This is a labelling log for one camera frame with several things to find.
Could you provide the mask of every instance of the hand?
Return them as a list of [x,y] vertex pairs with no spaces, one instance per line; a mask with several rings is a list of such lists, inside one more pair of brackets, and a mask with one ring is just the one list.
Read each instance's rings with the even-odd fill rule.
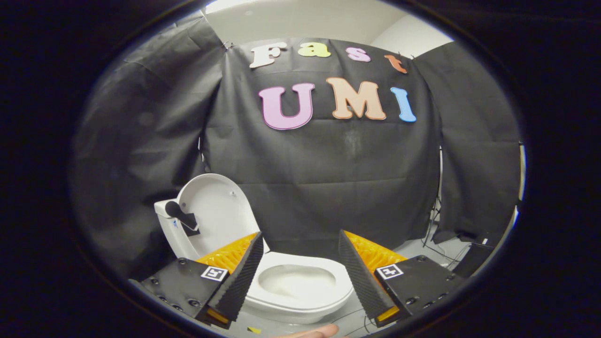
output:
[[286,336],[278,336],[274,338],[330,338],[334,334],[337,334],[339,329],[340,328],[336,324],[327,324],[326,326],[316,328],[315,330],[291,333],[287,334]]

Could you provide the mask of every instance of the toilet lid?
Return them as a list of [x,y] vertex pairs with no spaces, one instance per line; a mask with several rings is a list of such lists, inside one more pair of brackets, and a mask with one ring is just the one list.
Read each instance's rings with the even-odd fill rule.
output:
[[[234,181],[219,174],[202,174],[188,182],[176,202],[193,213],[199,235],[188,237],[202,257],[259,231],[246,195]],[[269,251],[263,241],[263,252]]]

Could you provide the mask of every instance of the toilet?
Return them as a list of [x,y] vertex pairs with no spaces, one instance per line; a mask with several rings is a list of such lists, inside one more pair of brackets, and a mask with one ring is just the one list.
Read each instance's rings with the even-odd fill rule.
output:
[[[196,232],[185,230],[186,225],[167,214],[165,205],[170,201],[184,213],[194,214]],[[177,198],[156,202],[154,210],[175,255],[190,260],[259,231],[240,187],[218,174],[193,178]],[[244,312],[290,324],[312,324],[340,309],[353,292],[346,269],[338,262],[269,251],[264,240],[263,250]]]

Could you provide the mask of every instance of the white ceiling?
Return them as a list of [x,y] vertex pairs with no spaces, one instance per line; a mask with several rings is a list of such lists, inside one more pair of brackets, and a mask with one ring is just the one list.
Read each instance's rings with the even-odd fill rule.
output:
[[207,14],[235,45],[282,37],[323,37],[370,45],[406,13],[378,0],[258,0]]

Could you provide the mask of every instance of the black fabric curtain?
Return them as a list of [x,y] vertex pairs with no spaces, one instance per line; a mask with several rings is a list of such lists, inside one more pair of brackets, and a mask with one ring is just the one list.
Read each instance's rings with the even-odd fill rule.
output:
[[[251,49],[275,42],[287,47],[273,64],[251,69]],[[308,42],[331,55],[299,55]],[[347,48],[371,60],[353,60]],[[364,81],[377,84],[386,119],[335,118],[328,78],[355,91]],[[259,92],[285,89],[282,113],[292,116],[299,112],[292,86],[300,83],[314,84],[311,119],[290,130],[267,125]],[[494,85],[454,43],[415,60],[322,38],[226,49],[205,18],[187,17],[99,81],[73,139],[75,213],[109,266],[124,278],[146,278],[175,258],[154,202],[211,171],[240,185],[273,251],[337,260],[339,229],[388,248],[425,235],[442,145],[435,239],[500,231],[517,199],[519,149],[511,109]],[[399,117],[391,88],[407,92],[415,121]]]
[[[273,64],[251,69],[251,49],[277,42],[287,49]],[[328,57],[304,57],[303,43],[323,43]],[[361,48],[369,62],[351,59]],[[345,229],[389,248],[422,238],[439,180],[439,117],[423,77],[410,59],[396,55],[407,74],[393,68],[392,53],[358,43],[285,38],[227,50],[224,78],[212,107],[203,152],[213,172],[240,185],[273,251],[338,259]],[[378,85],[385,120],[334,118],[332,86],[344,78],[359,90]],[[282,112],[299,112],[298,83],[312,83],[313,117],[291,130],[270,128],[258,92],[284,87]],[[407,91],[416,121],[399,118],[391,88]]]
[[435,243],[499,237],[518,201],[516,108],[495,78],[451,42],[414,60],[441,117],[441,217]]
[[204,18],[187,17],[117,60],[91,96],[73,139],[72,202],[124,278],[146,278],[175,258],[153,203],[204,172],[198,141],[224,50]]

